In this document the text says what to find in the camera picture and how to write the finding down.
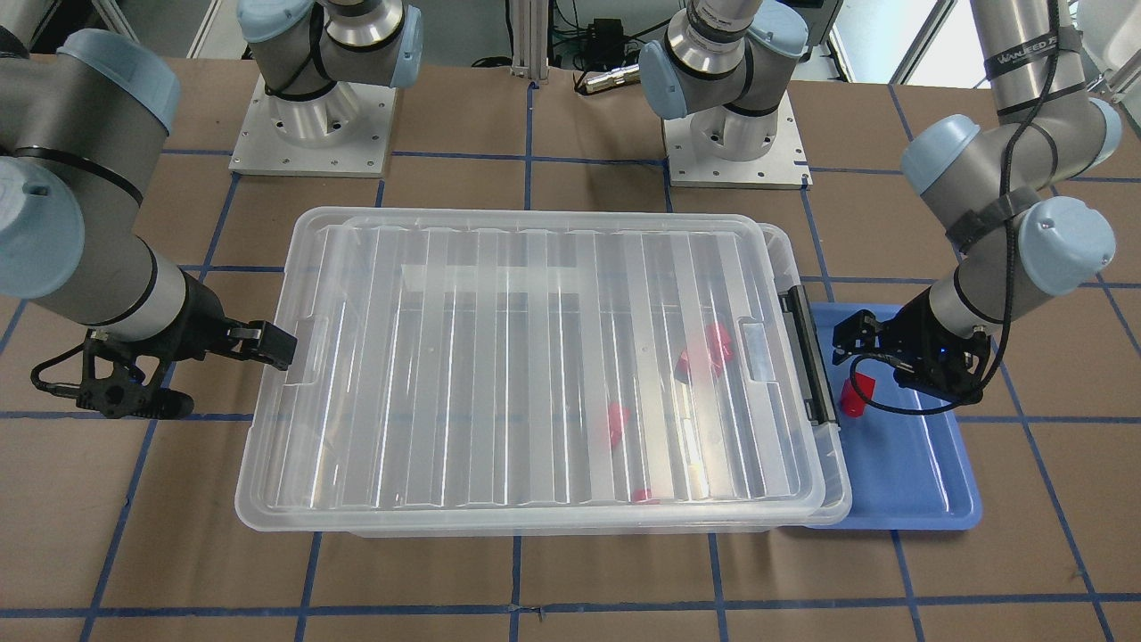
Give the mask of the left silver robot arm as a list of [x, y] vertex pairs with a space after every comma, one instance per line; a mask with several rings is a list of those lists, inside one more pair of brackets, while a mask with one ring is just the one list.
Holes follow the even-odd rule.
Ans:
[[[998, 125], [948, 115], [903, 153], [911, 187], [962, 261], [892, 318], [860, 310], [833, 330], [833, 361], [888, 363], [895, 381], [972, 405], [1018, 318], [1068, 295], [1112, 261], [1115, 233], [1081, 200], [1042, 192], [1117, 149], [1120, 117], [1089, 96], [1081, 32], [1061, 1], [974, 1]], [[664, 120], [690, 117], [718, 157], [768, 151], [809, 29], [778, 1], [689, 1], [644, 44], [641, 86]]]

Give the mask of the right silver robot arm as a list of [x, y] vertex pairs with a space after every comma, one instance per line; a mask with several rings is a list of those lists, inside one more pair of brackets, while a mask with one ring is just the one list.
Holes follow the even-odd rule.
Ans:
[[[348, 86], [413, 86], [423, 13], [406, 1], [241, 1], [236, 18], [286, 141], [353, 125]], [[52, 60], [3, 31], [3, 294], [84, 326], [106, 360], [288, 368], [296, 341], [226, 316], [211, 289], [135, 235], [183, 86], [162, 58], [81, 29]]]

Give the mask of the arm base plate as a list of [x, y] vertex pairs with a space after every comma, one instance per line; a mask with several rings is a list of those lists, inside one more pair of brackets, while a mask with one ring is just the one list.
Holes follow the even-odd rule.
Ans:
[[814, 184], [788, 94], [762, 117], [706, 109], [664, 120], [669, 182], [683, 188], [808, 188]]
[[230, 154], [244, 176], [382, 178], [397, 90], [338, 84], [313, 101], [285, 101], [254, 86]]

